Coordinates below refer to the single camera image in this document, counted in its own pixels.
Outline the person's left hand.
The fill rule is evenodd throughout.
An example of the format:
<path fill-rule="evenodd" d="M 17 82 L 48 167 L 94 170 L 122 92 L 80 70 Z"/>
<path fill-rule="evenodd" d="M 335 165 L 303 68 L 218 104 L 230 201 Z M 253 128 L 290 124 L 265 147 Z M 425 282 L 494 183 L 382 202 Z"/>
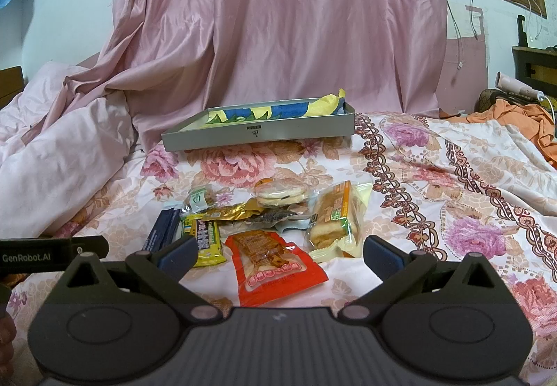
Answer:
<path fill-rule="evenodd" d="M 13 341 L 17 335 L 17 329 L 11 316 L 6 313 L 0 319 L 0 375 L 1 380 L 13 375 Z"/>

